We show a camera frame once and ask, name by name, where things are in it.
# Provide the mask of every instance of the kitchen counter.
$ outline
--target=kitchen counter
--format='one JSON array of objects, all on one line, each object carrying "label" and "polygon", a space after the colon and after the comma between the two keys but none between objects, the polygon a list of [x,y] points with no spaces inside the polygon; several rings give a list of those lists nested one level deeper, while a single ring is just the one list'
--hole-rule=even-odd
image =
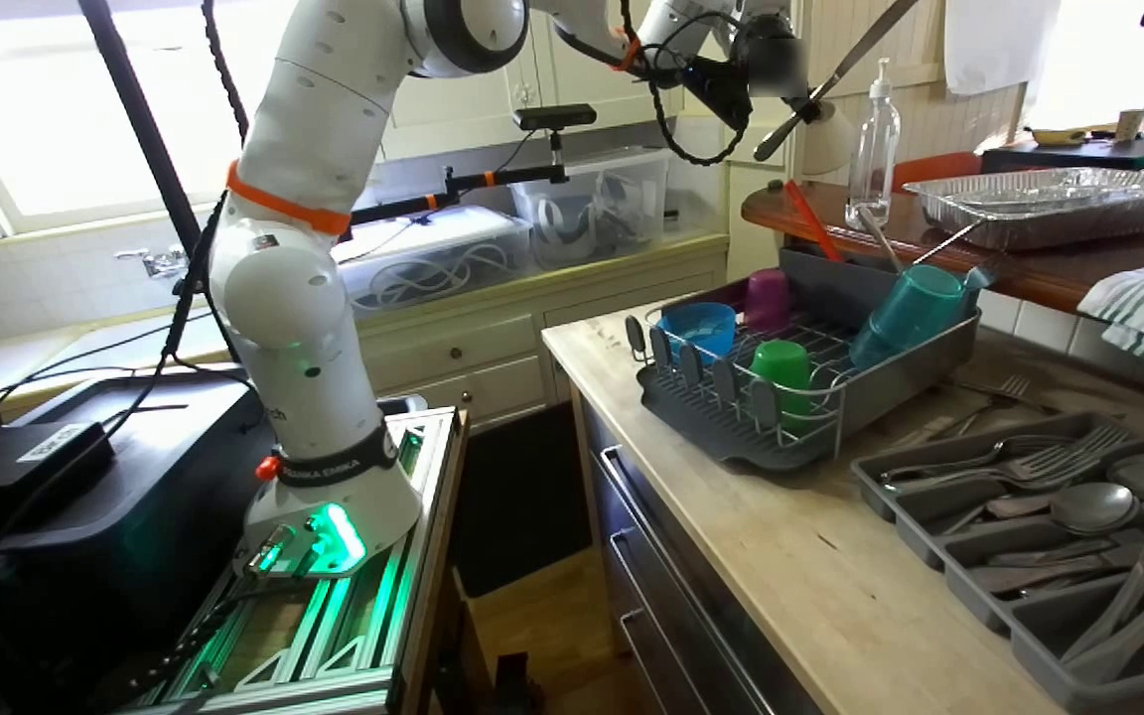
[{"label": "kitchen counter", "polygon": [[[882,256],[879,243],[870,243],[864,232],[842,230],[845,185],[807,183],[807,198],[813,201],[813,214],[829,227],[842,251]],[[797,222],[786,195],[776,185],[756,190],[737,209],[745,222],[769,227],[778,232],[810,232]],[[892,251],[900,260],[935,246],[935,239],[925,239],[925,217],[912,195],[892,195],[886,232],[892,239]],[[1093,283],[1144,266],[1144,239],[1104,239],[1104,243],[1055,246],[1055,251],[1034,251],[1034,252],[997,252],[997,251],[952,243],[935,260],[946,271],[984,266],[997,273],[994,288],[1071,313]]]},{"label": "kitchen counter", "polygon": [[[863,503],[849,476],[855,458],[912,444],[969,413],[969,390],[937,390],[855,435],[842,458],[778,484],[711,459],[638,405],[622,313],[544,330],[544,341],[570,375],[580,413],[608,419],[823,710],[1059,710],[1007,644]],[[1039,405],[1125,409],[1144,430],[1140,390],[981,334],[964,386],[1001,386],[1007,373],[1027,375]]]}]

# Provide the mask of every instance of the tray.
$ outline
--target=tray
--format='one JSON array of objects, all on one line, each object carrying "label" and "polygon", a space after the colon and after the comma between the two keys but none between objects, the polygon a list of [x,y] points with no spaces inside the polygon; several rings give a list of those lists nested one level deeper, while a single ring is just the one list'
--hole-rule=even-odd
[{"label": "tray", "polygon": [[[892,273],[864,260],[826,260],[786,251],[786,283],[794,313],[766,334],[737,334],[729,356],[711,356],[699,346],[650,324],[646,366],[638,369],[643,405],[678,430],[691,444],[728,463],[745,463],[766,476],[789,476],[899,405],[937,386],[952,366],[969,362],[978,313],[946,334],[905,350],[874,369],[849,369],[845,346],[864,313],[890,292]],[[728,303],[741,311],[741,283],[682,297]],[[794,338],[810,346],[813,390],[784,390],[745,369],[752,346],[762,338]]]},{"label": "tray", "polygon": [[1144,232],[1144,172],[1051,165],[905,183],[943,232],[990,251],[1048,251]]},{"label": "tray", "polygon": [[[935,459],[964,459],[990,452],[997,440],[1005,440],[1005,458],[1023,458],[1034,447],[1044,447],[1051,440],[1071,440],[1087,424],[1096,424],[1099,413],[1063,413],[1048,419],[1023,419],[1011,430],[990,430],[958,440],[935,440],[919,447],[899,447],[882,458],[855,459],[855,480],[864,496],[864,503],[892,522],[892,530],[919,553],[928,567],[943,573],[946,587],[997,634],[1007,640],[1011,656],[1034,669],[1034,679],[1067,710],[1116,710],[1144,700],[1144,656],[1135,656],[1135,667],[1128,667],[1121,679],[1108,684],[1084,684],[1063,664],[1059,650],[1087,626],[1087,619],[1116,597],[1125,585],[1125,573],[1104,573],[1078,585],[1039,585],[1019,597],[994,597],[981,587],[974,567],[981,567],[994,553],[1034,553],[1034,546],[1059,546],[1078,542],[1079,536],[1067,536],[1051,516],[1017,516],[1005,522],[984,522],[974,530],[946,530],[946,516],[937,512],[937,496],[928,499],[899,499],[886,491],[882,476],[890,469],[905,463],[935,463]],[[1116,444],[1113,458],[1144,447],[1140,440]],[[1125,526],[1128,542],[1144,540],[1144,516]]]}]

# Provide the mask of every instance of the floor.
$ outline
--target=floor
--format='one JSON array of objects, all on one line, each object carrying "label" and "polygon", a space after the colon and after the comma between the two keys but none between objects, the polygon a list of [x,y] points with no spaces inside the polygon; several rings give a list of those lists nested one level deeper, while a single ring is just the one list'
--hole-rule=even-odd
[{"label": "floor", "polygon": [[527,656],[544,715],[646,715],[650,693],[614,647],[600,553],[580,546],[539,573],[467,599],[495,684],[502,656]]}]

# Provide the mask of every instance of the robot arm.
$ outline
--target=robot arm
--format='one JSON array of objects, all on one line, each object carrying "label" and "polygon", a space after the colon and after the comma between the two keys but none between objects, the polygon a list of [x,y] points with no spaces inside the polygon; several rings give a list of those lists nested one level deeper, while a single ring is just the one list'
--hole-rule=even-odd
[{"label": "robot arm", "polygon": [[[634,30],[662,42],[650,64],[633,64],[602,0],[533,7],[593,55],[675,76],[711,0],[650,2]],[[524,0],[296,0],[210,251],[217,317],[277,435],[243,536],[254,573],[344,574],[416,521],[331,243],[351,230],[401,78],[504,67],[524,30]]]}]

